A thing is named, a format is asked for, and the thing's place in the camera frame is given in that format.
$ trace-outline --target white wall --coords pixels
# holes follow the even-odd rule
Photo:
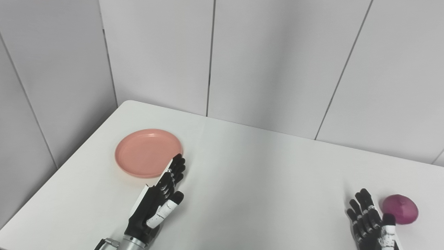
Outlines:
[[[99,4],[0,1],[0,32],[60,167],[116,109]]]
[[[208,116],[314,139],[369,0],[218,0]]]
[[[2,227],[117,105],[96,0],[0,1],[0,34]]]
[[[432,163],[443,3],[370,2],[215,1],[207,99],[212,1],[102,0],[117,98]]]
[[[55,171],[0,35],[0,228]]]
[[[432,163],[444,149],[444,2],[375,0],[318,140]]]
[[[206,114],[213,1],[101,0],[119,104]]]

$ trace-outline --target purple onion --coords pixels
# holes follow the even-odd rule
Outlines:
[[[397,224],[410,224],[418,218],[418,207],[416,204],[400,194],[387,197],[382,202],[382,212],[393,214]]]

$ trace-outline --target panel seam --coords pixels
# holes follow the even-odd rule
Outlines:
[[[333,102],[333,98],[334,98],[334,96],[335,96],[335,94],[336,94],[336,91],[337,91],[337,88],[338,88],[338,86],[339,86],[339,83],[340,83],[341,80],[342,80],[342,76],[344,75],[345,68],[347,67],[347,64],[349,63],[350,57],[351,57],[351,55],[352,55],[352,53],[353,53],[353,50],[354,50],[355,45],[356,45],[356,42],[358,41],[358,38],[359,38],[359,35],[360,35],[360,33],[361,33],[362,27],[364,26],[364,23],[365,23],[365,20],[367,19],[367,15],[369,14],[369,11],[370,11],[370,8],[371,8],[371,6],[372,6],[372,3],[373,3],[373,0],[370,1],[369,7],[367,8],[367,11],[365,12],[364,19],[362,20],[361,26],[359,27],[359,30],[358,30],[358,34],[356,35],[355,41],[353,42],[353,45],[352,45],[352,48],[351,48],[351,50],[350,50],[349,56],[347,57],[347,60],[345,61],[344,67],[342,68],[342,72],[341,72],[341,74],[340,74],[340,76],[339,76],[339,80],[338,80],[337,83],[336,83],[336,86],[335,86],[335,88],[334,88],[334,91],[333,91],[332,97],[330,98],[330,102],[329,102],[329,104],[328,104],[328,106],[327,106],[327,109],[325,110],[324,117],[322,118],[321,124],[319,125],[319,128],[318,128],[318,130],[317,130],[316,136],[314,137],[315,140],[317,140],[317,137],[318,137],[318,135],[319,135],[319,132],[321,131],[321,127],[322,127],[322,125],[324,124],[325,117],[327,116],[327,113],[328,113],[329,110],[330,110],[330,106],[331,106],[331,104],[332,104],[332,102]]]
[[[205,116],[208,117],[208,107],[210,105],[210,82],[211,82],[211,63],[213,61],[213,38],[214,38],[214,17],[216,15],[216,0],[213,1],[213,21],[211,24],[211,45],[210,45],[210,67],[208,71],[208,89],[206,93],[206,113]]]
[[[1,32],[0,32],[0,43],[2,43],[3,46],[4,46],[4,49],[6,51],[6,55],[8,56],[9,62],[11,63],[11,66],[12,66],[12,68],[14,70],[14,73],[16,74],[17,80],[19,81],[19,85],[22,88],[23,94],[25,95],[26,102],[28,103],[28,106],[31,109],[32,116],[34,117],[34,120],[37,123],[37,127],[39,128],[40,134],[41,134],[41,136],[43,138],[43,141],[45,142],[46,148],[48,149],[49,155],[51,156],[52,163],[54,163],[54,166],[55,166],[56,169],[59,169],[60,167],[56,164],[54,156],[52,155],[51,149],[49,148],[48,141],[45,138],[45,135],[43,133],[42,127],[40,126],[39,120],[37,119],[36,113],[35,113],[32,105],[31,105],[31,101],[29,100],[28,94],[26,93],[25,87],[23,86],[23,83],[22,83],[22,80],[21,80],[21,78],[19,76],[19,73],[17,71],[16,65],[12,61],[11,54],[9,53],[9,50],[6,47],[6,43],[5,43],[4,39],[3,39],[3,36],[1,35]]]
[[[107,52],[108,67],[110,69],[110,75],[111,75],[111,86],[112,86],[112,90],[114,92],[115,107],[118,108],[119,104],[117,102],[117,93],[115,91],[114,77],[112,75],[111,60],[110,60],[110,54],[109,54],[109,51],[108,51],[108,43],[107,43],[107,37],[105,35],[105,28],[102,28],[102,31],[103,31],[103,40],[105,42],[105,49],[106,49],[106,52]]]
[[[444,153],[444,149],[438,154],[438,156],[431,162],[431,164],[435,164],[435,162],[439,159],[439,157]]]

